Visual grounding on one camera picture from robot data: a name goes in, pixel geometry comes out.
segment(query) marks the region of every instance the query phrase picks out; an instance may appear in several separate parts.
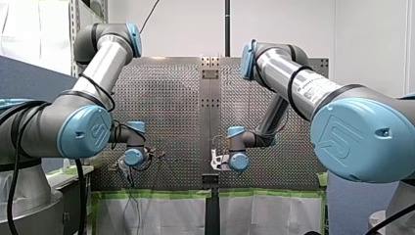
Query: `metal post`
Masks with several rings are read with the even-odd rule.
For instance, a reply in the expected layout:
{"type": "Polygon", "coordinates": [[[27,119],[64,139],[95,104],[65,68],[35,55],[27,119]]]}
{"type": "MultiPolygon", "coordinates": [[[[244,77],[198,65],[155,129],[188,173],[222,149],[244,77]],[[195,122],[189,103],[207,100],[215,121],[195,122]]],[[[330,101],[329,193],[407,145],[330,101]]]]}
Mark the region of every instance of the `metal post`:
{"type": "Polygon", "coordinates": [[[231,0],[225,0],[225,57],[231,56],[231,0]]]}

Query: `pegboard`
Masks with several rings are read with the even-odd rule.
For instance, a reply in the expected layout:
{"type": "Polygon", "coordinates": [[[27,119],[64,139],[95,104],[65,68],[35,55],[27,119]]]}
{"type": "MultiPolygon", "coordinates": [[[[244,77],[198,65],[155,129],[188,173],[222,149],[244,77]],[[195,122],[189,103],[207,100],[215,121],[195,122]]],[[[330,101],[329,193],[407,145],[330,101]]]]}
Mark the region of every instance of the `pegboard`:
{"type": "MultiPolygon", "coordinates": [[[[199,58],[133,60],[115,86],[114,118],[146,122],[146,146],[165,151],[143,172],[135,172],[138,188],[199,189],[200,171],[200,63],[199,58]]],[[[94,190],[125,187],[116,171],[108,171],[125,151],[124,144],[99,156],[93,175],[94,190]]]]}
{"type": "MultiPolygon", "coordinates": [[[[240,77],[240,59],[217,62],[220,66],[215,63],[213,69],[218,77],[213,79],[203,78],[206,65],[202,66],[201,58],[134,59],[123,69],[114,90],[114,118],[145,121],[146,145],[166,152],[148,170],[134,171],[137,188],[201,189],[202,173],[211,172],[212,136],[226,135],[231,125],[253,129],[265,114],[272,93],[240,77]]],[[[323,75],[327,75],[327,64],[326,59],[311,60],[323,75]]],[[[290,110],[277,146],[248,150],[250,168],[243,174],[221,172],[221,187],[317,189],[316,173],[324,169],[313,154],[308,126],[290,110]]],[[[225,140],[218,140],[223,149],[225,140]]],[[[108,148],[93,163],[93,190],[127,185],[119,172],[109,170],[124,150],[124,144],[108,148]]]]}

